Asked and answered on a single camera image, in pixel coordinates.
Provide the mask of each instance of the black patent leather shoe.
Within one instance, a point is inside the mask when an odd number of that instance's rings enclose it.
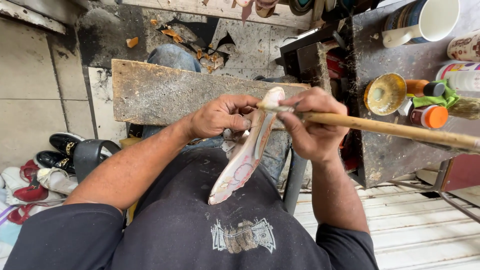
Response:
[[[56,150],[71,158],[77,145],[85,139],[72,133],[58,132],[50,136],[49,141]]]
[[[68,173],[75,174],[75,167],[73,165],[73,158],[54,151],[38,152],[33,162],[42,168],[60,168]]]

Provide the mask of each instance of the black bottle cap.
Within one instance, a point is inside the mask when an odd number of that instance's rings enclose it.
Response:
[[[423,88],[423,94],[427,97],[439,97],[445,92],[445,85],[442,83],[427,83]]]

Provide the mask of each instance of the mug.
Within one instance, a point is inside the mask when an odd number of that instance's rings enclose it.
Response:
[[[480,62],[480,29],[454,38],[447,54],[454,60]]]
[[[460,0],[416,0],[391,13],[382,29],[384,46],[438,41],[446,37],[460,15]]]

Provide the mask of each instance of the jeans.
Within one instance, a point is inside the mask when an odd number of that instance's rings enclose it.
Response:
[[[164,44],[156,47],[148,56],[147,62],[170,68],[200,72],[200,63],[198,60],[173,44]],[[142,138],[148,138],[163,128],[165,127],[145,125]],[[220,147],[222,143],[223,137],[215,136],[205,139],[196,145],[187,145],[182,149],[182,152],[197,147]],[[277,184],[280,173],[285,166],[289,149],[289,134],[284,130],[272,130],[260,164],[264,166],[275,184]]]

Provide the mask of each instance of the green cloth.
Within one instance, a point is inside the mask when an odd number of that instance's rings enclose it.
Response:
[[[445,93],[439,97],[421,97],[421,98],[413,98],[413,107],[421,107],[421,106],[430,106],[430,105],[438,105],[445,108],[450,108],[455,102],[459,99],[459,96],[456,95],[456,91],[448,87],[447,80],[440,80],[435,81],[435,83],[442,83],[445,85]]]

